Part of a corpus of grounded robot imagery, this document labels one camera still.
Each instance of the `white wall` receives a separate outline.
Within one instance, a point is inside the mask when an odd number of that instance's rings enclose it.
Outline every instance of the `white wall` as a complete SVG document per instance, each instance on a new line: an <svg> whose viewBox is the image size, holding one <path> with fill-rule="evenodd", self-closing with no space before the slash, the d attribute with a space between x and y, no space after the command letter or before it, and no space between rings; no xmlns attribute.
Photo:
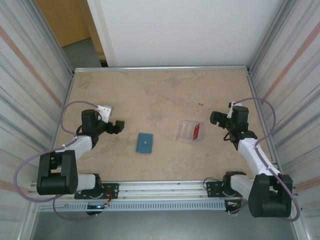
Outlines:
<svg viewBox="0 0 320 240"><path fill-rule="evenodd" d="M88 0L110 67L248 65L283 0Z"/></svg>

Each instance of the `wooden door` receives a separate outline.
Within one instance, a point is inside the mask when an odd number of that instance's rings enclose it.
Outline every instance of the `wooden door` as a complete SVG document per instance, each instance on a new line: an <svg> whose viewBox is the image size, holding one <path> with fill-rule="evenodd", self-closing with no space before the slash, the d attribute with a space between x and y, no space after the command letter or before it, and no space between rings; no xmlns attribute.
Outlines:
<svg viewBox="0 0 320 240"><path fill-rule="evenodd" d="M90 38L79 0L36 0L61 47Z"/></svg>

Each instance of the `floor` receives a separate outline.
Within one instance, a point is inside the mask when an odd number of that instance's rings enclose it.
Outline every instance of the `floor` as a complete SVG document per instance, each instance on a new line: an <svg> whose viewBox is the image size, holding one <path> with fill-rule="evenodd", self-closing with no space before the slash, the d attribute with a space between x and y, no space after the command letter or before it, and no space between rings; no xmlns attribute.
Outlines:
<svg viewBox="0 0 320 240"><path fill-rule="evenodd" d="M101 68L99 57L91 38L64 46L62 49L73 68Z"/></svg>
<svg viewBox="0 0 320 240"><path fill-rule="evenodd" d="M227 171L251 171L233 144L223 141L226 130L210 124L212 111L227 113L228 103L251 96L243 70L79 72L69 101L83 100L112 106L110 121L125 121L118 135L102 134L90 152L77 161L78 173L98 173L103 181L173 181L222 179ZM249 129L263 135L253 101ZM81 111L68 108L64 127L76 131ZM203 139L195 144L176 141L183 120L204 123ZM152 153L136 152L139 133L153 134ZM58 146L71 140L61 132ZM268 148L262 143L263 150Z"/></svg>
<svg viewBox="0 0 320 240"><path fill-rule="evenodd" d="M63 215L77 218L85 213ZM221 210L118 211L83 221L41 212L34 226L32 240L297 240L292 223L254 218L248 207L237 216Z"/></svg>

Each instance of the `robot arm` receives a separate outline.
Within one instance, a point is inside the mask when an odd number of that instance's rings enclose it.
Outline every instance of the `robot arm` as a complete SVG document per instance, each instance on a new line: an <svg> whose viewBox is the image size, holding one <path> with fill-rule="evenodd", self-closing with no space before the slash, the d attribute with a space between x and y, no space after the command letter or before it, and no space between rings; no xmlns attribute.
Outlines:
<svg viewBox="0 0 320 240"><path fill-rule="evenodd" d="M36 189L40 195L74 194L82 190L101 190L98 174L78 174L76 161L93 149L99 136L106 132L118 134L125 122L117 120L115 125L109 122L112 108L98 106L98 111L84 110L81 113L82 125L76 131L76 137L62 150L56 150L40 157Z"/></svg>
<svg viewBox="0 0 320 240"><path fill-rule="evenodd" d="M223 190L229 193L238 192L247 199L254 217L289 217L292 200L269 169L272 169L291 191L292 179L281 174L272 165L259 144L256 147L268 167L258 156L255 149L257 136L248 130L248 108L234 103L230 103L229 107L228 114L213 111L210 122L214 125L219 123L219 127L228 130L224 140L232 142L235 149L243 155L254 175L254 181L243 172L227 172L223 177Z"/></svg>

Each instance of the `transparent container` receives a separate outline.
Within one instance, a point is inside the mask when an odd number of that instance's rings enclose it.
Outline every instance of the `transparent container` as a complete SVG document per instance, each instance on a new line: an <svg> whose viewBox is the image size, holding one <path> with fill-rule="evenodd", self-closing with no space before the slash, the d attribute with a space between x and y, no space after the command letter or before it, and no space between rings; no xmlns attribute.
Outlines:
<svg viewBox="0 0 320 240"><path fill-rule="evenodd" d="M181 121L178 132L176 134L176 141L182 143L193 143L203 138L204 124L199 121Z"/></svg>

